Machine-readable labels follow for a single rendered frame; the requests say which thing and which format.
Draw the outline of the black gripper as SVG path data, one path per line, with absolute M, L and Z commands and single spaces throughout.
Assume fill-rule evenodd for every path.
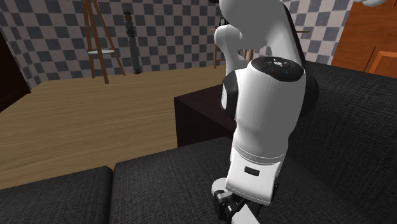
M 274 191 L 270 199 L 276 195 L 278 190 L 279 183 L 274 184 Z M 239 211 L 242 211 L 242 207 L 246 204 L 250 205 L 252 210 L 252 214 L 255 217 L 259 216 L 260 210 L 263 207 L 263 204 L 259 204 L 256 202 L 251 202 L 250 200 L 243 199 L 242 197 L 224 190 L 216 190 L 213 193 L 213 202 L 214 202 L 214 212 L 220 221 L 231 221 L 233 215 L 236 213 L 236 208 L 238 206 Z

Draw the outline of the white elongated object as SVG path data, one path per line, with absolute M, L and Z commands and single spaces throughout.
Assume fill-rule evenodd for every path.
M 216 190 L 224 190 L 226 192 L 228 191 L 225 188 L 226 186 L 225 182 L 226 182 L 226 178 L 219 178 L 216 181 L 214 181 L 211 187 L 212 199 L 213 199 L 213 193 Z M 256 217 L 252 214 L 247 204 L 242 207 L 242 211 L 239 211 L 238 206 L 235 211 L 236 213 L 233 215 L 231 221 L 222 221 L 222 222 L 224 224 L 260 224 L 259 221 L 256 219 Z

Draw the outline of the dark robot stand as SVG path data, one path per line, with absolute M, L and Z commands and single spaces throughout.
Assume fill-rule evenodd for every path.
M 233 138 L 236 122 L 221 108 L 222 86 L 216 85 L 174 98 L 179 147 L 219 137 Z

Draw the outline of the dark grey fabric sofa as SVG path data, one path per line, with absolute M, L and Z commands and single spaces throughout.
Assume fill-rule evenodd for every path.
M 260 224 L 397 224 L 397 80 L 311 62 L 319 87 L 299 119 Z M 219 137 L 0 190 L 0 224 L 221 224 L 211 185 Z

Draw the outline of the dark grey standing pole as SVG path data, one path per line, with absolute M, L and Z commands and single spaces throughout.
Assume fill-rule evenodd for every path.
M 124 11 L 123 14 L 125 20 L 126 33 L 129 39 L 129 49 L 130 49 L 134 74 L 141 74 L 142 70 L 139 61 L 138 48 L 136 45 L 136 34 L 134 30 L 134 23 L 132 21 L 132 14 L 130 11 Z

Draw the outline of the wooden tripod stand white shelf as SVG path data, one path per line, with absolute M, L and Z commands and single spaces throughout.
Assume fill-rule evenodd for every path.
M 100 65 L 101 65 L 101 72 L 102 72 L 102 77 L 104 78 L 104 82 L 105 82 L 105 84 L 109 83 L 108 74 L 106 71 L 105 63 L 104 63 L 104 54 L 112 54 L 112 53 L 114 54 L 114 56 L 116 58 L 116 61 L 119 65 L 122 75 L 125 76 L 125 71 L 122 66 L 122 62 L 115 50 L 115 46 L 114 46 L 111 36 L 109 34 L 108 28 L 104 22 L 104 19 L 103 19 L 102 13 L 100 11 L 99 5 L 97 3 L 97 0 L 81 0 L 81 5 L 83 8 L 83 18 L 84 18 L 84 24 L 85 24 L 87 46 L 88 46 L 87 53 L 88 53 L 88 58 L 89 58 L 89 62 L 90 62 L 91 77 L 96 78 L 93 56 L 97 55 L 99 58 Z M 97 23 L 95 21 L 93 9 L 95 9 L 96 14 L 99 17 L 99 21 L 102 25 L 102 28 L 106 35 L 107 41 L 110 44 L 110 47 L 111 47 L 110 50 L 105 50 L 101 46 L 99 34 L 97 31 Z

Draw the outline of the orange wooden door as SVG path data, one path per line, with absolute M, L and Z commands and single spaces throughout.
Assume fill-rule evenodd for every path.
M 331 64 L 397 79 L 397 0 L 353 3 Z

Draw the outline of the dark brown cabinet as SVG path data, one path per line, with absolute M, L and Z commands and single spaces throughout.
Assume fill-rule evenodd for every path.
M 30 92 L 4 36 L 0 34 L 0 112 Z

